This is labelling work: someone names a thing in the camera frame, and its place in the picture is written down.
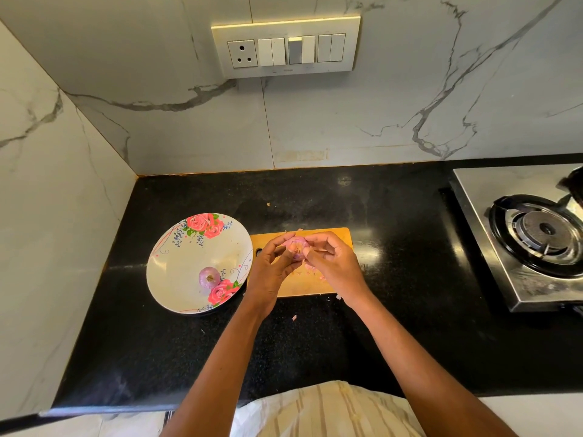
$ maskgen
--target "red onion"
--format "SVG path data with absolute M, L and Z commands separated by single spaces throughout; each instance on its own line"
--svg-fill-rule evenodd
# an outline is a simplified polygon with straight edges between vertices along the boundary
M 288 248 L 289 251 L 294 253 L 294 260 L 304 260 L 305 256 L 302 251 L 304 248 L 310 246 L 308 241 L 306 241 L 303 236 L 294 236 L 284 242 L 284 245 Z
M 198 274 L 198 283 L 209 290 L 220 284 L 220 274 L 214 267 L 205 267 Z

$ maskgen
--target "striped shirt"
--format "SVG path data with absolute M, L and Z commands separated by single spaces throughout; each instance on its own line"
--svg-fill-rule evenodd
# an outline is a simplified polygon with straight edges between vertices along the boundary
M 333 381 L 260 398 L 237 409 L 230 437 L 425 436 L 409 403 Z

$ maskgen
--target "gas stove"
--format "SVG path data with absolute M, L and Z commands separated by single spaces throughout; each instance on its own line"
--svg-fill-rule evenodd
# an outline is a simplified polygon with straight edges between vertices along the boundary
M 454 170 L 452 188 L 512 312 L 583 305 L 580 166 Z

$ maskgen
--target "kitchen counter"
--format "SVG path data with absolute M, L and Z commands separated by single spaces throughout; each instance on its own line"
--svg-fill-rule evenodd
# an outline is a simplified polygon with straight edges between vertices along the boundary
M 150 295 L 152 246 L 199 212 L 232 215 L 250 234 L 348 227 L 373 293 L 470 391 L 581 391 L 583 318 L 509 313 L 448 188 L 453 168 L 578 161 L 583 155 L 142 177 L 49 413 L 171 410 L 184 398 L 243 294 L 201 316 L 172 313 Z M 334 379 L 402 395 L 344 301 L 283 298 L 259 329 L 240 403 Z

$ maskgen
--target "white ceramic plate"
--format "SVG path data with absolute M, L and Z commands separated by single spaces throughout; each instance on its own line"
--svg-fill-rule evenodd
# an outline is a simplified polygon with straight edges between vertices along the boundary
M 154 299 L 176 313 L 196 314 L 229 300 L 247 279 L 253 245 L 245 227 L 230 216 L 201 213 L 171 227 L 150 253 L 146 279 Z M 216 268 L 221 282 L 202 287 L 198 274 Z

